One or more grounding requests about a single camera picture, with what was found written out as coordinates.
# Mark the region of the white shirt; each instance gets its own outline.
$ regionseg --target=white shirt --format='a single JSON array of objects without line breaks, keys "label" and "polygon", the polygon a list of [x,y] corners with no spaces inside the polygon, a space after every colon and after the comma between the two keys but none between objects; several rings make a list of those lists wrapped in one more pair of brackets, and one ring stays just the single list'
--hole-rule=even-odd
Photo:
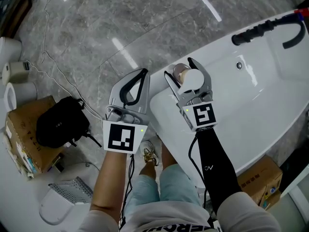
[{"label": "white shirt", "polygon": [[[215,232],[202,207],[186,202],[161,201],[139,205],[121,232]],[[228,197],[219,207],[217,218],[225,232],[279,232],[275,218],[257,206],[244,192]],[[78,232],[117,232],[118,224],[102,211],[91,210]]]}]

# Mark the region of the black bag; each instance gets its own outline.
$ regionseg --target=black bag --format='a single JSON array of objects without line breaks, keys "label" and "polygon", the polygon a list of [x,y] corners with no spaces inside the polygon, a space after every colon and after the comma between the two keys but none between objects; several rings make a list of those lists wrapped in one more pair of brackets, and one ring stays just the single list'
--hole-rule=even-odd
[{"label": "black bag", "polygon": [[40,145],[59,148],[69,142],[76,146],[81,136],[89,137],[102,147],[93,136],[88,133],[89,121],[83,114],[84,102],[72,96],[63,98],[37,121],[36,138]]}]

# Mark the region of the marble floor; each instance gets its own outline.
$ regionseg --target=marble floor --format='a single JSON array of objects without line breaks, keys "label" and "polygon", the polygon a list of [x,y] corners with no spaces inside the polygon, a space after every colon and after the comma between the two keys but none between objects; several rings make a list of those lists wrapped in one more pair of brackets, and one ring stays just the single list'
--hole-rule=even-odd
[{"label": "marble floor", "polygon": [[[147,68],[154,73],[228,33],[292,10],[302,2],[208,1],[222,21],[202,0],[33,0],[16,36],[23,45],[21,58],[47,72],[77,97],[53,61],[46,54],[44,57],[45,49],[89,105],[104,115],[111,88],[133,69]],[[59,101],[68,96],[43,73],[32,69],[30,79],[38,88],[39,98],[53,95]],[[85,113],[92,134],[102,143],[100,121]],[[153,136],[154,131],[149,130],[146,138]],[[67,164],[87,160],[100,166],[104,154],[102,148],[83,138],[78,149],[65,151],[65,159]],[[136,173],[142,165],[142,160],[137,160]]]}]

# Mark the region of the white bathtub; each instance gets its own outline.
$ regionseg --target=white bathtub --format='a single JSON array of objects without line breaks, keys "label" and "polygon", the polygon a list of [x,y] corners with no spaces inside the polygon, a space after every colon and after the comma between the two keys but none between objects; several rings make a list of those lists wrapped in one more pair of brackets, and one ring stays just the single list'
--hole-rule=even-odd
[{"label": "white bathtub", "polygon": [[[251,43],[233,45],[231,36],[245,29],[173,63],[188,64],[187,58],[191,57],[211,75],[214,111],[219,122],[215,131],[237,173],[264,155],[309,102],[309,35],[306,33],[301,43],[284,50],[282,43],[296,36],[299,26],[279,26]],[[236,68],[238,61],[243,64],[241,70]],[[194,133],[180,115],[163,76],[164,70],[173,64],[151,76],[148,114],[151,125],[177,162],[197,186],[203,187],[188,158]],[[200,167],[197,143],[192,156]]]}]

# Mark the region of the metal grate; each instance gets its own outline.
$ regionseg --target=metal grate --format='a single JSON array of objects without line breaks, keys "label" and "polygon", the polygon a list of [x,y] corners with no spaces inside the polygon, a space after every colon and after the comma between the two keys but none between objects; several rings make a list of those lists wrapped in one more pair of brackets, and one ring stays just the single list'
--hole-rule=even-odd
[{"label": "metal grate", "polygon": [[80,177],[57,184],[52,183],[49,187],[73,204],[91,203],[93,192]]}]

